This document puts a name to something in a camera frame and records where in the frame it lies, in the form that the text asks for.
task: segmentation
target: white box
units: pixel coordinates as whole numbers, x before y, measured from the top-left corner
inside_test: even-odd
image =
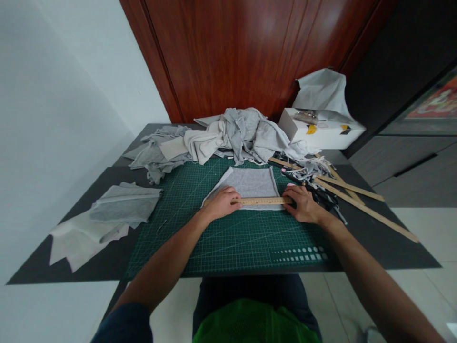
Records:
[[[318,149],[346,149],[365,131],[365,127],[353,118],[347,124],[319,121],[313,128],[310,124],[293,119],[292,116],[297,112],[297,109],[285,108],[279,120],[279,127],[292,143],[306,141],[308,146]]]

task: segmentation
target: grid lines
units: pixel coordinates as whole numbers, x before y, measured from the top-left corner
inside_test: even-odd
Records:
[[[132,279],[149,258],[200,208],[233,160],[212,158],[204,166],[186,163],[160,184],[163,196],[142,225],[125,279]],[[269,168],[245,162],[236,168]],[[289,180],[273,167],[282,193]],[[239,210],[214,221],[197,242],[183,276],[234,274],[327,263],[331,249],[322,229],[297,222],[286,211]]]

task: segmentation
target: dark gray table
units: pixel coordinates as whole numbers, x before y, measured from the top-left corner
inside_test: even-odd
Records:
[[[162,126],[163,124],[148,124],[126,149],[126,152],[140,146],[142,137],[155,132]],[[203,129],[198,124],[186,124],[186,126],[198,130]],[[373,191],[339,151],[323,151],[322,154],[336,165],[338,173],[347,183]],[[118,185],[122,181],[136,181],[140,186],[151,187],[146,178],[146,170],[130,170],[127,167],[130,163],[131,160],[120,157],[113,167],[107,168],[62,221],[87,211],[110,186]],[[363,200],[371,209],[404,226],[386,204],[368,197],[363,197]],[[343,200],[340,200],[340,208],[348,222],[348,229],[384,268],[440,267],[423,245],[413,243]],[[140,230],[141,226],[136,230],[130,229],[127,237],[111,242],[75,273],[71,273],[70,266],[65,259],[52,266],[48,265],[52,246],[52,237],[48,236],[14,274],[8,284],[121,280]],[[341,270],[341,267],[339,265],[321,265],[298,269],[275,269],[265,271],[265,273],[334,270]]]

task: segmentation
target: dark pants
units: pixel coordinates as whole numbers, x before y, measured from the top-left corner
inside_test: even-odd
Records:
[[[285,307],[322,340],[298,274],[203,278],[194,311],[192,336],[209,314],[240,298],[267,303],[275,309]]]

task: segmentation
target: forearm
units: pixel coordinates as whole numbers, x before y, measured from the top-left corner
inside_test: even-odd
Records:
[[[388,342],[443,342],[417,306],[341,221],[326,217],[320,225],[360,302]]]
[[[152,313],[178,282],[197,241],[210,223],[208,215],[198,212],[156,251],[121,295],[113,310],[126,303],[141,303]]]

